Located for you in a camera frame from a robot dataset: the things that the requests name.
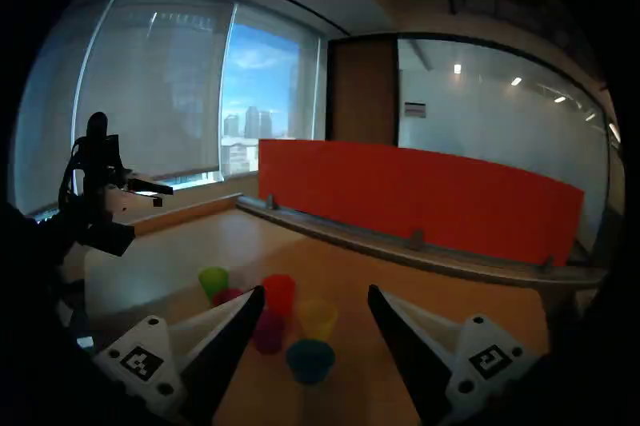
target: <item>translucent cup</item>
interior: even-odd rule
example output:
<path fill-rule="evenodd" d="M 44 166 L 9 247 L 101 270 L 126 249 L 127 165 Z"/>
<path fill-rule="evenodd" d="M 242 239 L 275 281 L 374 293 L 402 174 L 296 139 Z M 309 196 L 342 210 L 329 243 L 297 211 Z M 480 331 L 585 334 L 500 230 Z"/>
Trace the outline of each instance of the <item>translucent cup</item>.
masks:
<path fill-rule="evenodd" d="M 284 335 L 284 319 L 269 309 L 262 311 L 254 330 L 255 348 L 262 354 L 275 354 L 282 349 Z"/>
<path fill-rule="evenodd" d="M 288 317 L 294 306 L 295 281 L 286 274 L 272 274 L 262 280 L 266 305 L 282 317 Z"/>
<path fill-rule="evenodd" d="M 216 293 L 229 288 L 229 273 L 222 268 L 206 268 L 198 274 L 200 285 L 205 290 L 209 302 L 212 302 Z"/>
<path fill-rule="evenodd" d="M 219 306 L 227 301 L 231 301 L 234 298 L 237 298 L 242 295 L 242 290 L 238 288 L 224 288 L 214 294 L 211 303 L 213 306 Z"/>
<path fill-rule="evenodd" d="M 335 353 L 324 341 L 300 340 L 286 350 L 286 363 L 298 383 L 316 384 L 329 374 Z"/>
<path fill-rule="evenodd" d="M 324 300 L 309 299 L 298 303 L 296 313 L 305 337 L 329 340 L 338 320 L 338 309 L 334 305 Z"/>

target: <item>glass wall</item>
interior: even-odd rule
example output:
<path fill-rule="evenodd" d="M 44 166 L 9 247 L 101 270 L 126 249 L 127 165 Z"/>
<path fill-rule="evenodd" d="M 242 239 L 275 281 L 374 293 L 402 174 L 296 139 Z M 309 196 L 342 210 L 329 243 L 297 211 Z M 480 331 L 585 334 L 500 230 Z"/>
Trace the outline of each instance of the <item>glass wall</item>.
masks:
<path fill-rule="evenodd" d="M 222 84 L 222 175 L 258 169 L 259 138 L 312 138 L 319 38 L 239 5 Z"/>
<path fill-rule="evenodd" d="M 492 161 L 580 188 L 577 239 L 591 250 L 606 201 L 608 146 L 605 118 L 582 90 L 538 63 L 459 42 L 402 39 L 398 60 L 401 147 Z"/>

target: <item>orange partition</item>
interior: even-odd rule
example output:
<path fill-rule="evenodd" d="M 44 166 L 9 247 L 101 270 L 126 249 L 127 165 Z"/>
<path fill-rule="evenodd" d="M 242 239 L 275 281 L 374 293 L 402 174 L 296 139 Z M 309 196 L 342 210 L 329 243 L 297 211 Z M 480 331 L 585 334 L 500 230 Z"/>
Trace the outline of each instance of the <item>orange partition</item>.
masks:
<path fill-rule="evenodd" d="M 583 192 L 444 153 L 343 141 L 260 140 L 259 195 L 396 237 L 490 257 L 566 263 Z"/>

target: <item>ceiling light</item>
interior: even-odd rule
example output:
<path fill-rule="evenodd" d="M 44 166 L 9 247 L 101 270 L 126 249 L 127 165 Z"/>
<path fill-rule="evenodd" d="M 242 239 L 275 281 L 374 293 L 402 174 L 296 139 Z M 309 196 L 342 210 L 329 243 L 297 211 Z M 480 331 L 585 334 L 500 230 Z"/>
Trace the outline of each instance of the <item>ceiling light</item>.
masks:
<path fill-rule="evenodd" d="M 609 129 L 611 130 L 611 133 L 614 134 L 615 139 L 618 140 L 618 143 L 620 143 L 620 133 L 618 133 L 618 128 L 616 128 L 613 123 L 609 123 Z"/>

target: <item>metal bracket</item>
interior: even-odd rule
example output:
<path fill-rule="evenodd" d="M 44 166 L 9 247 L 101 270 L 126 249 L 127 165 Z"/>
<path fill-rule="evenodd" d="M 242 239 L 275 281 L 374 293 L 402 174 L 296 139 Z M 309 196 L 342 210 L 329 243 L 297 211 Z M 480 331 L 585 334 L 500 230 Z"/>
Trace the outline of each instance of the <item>metal bracket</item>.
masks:
<path fill-rule="evenodd" d="M 554 267 L 554 257 L 553 255 L 551 255 L 548 258 L 546 258 L 544 263 L 542 263 L 541 265 L 538 265 L 538 271 L 540 273 L 548 273 L 551 271 L 553 267 Z"/>
<path fill-rule="evenodd" d="M 407 248 L 412 249 L 413 251 L 420 251 L 425 242 L 425 234 L 422 229 L 415 229 L 412 234 L 409 242 L 407 243 Z"/>
<path fill-rule="evenodd" d="M 268 197 L 266 197 L 266 208 L 278 209 L 278 205 L 275 202 L 274 195 L 270 194 Z"/>

